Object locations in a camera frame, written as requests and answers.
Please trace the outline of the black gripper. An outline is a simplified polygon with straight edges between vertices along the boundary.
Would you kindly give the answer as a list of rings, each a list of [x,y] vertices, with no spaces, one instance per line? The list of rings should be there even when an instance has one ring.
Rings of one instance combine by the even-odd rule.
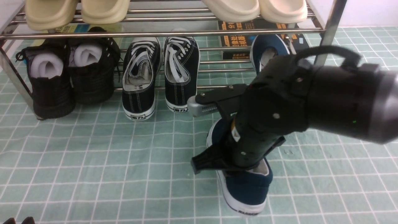
[[[193,117],[219,112],[228,119],[223,136],[207,136],[208,145],[192,157],[195,174],[203,170],[243,171],[285,143],[285,135],[309,127],[306,97],[314,67],[297,55],[271,59],[250,85],[217,87],[187,101]]]

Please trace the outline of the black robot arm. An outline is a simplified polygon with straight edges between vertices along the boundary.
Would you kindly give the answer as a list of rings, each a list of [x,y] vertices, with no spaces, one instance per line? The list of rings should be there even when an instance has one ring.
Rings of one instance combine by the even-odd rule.
[[[272,58],[249,84],[193,96],[194,117],[219,112],[220,140],[194,156],[203,170],[253,169],[293,132],[309,128],[386,144],[397,139],[397,73],[340,46]]]

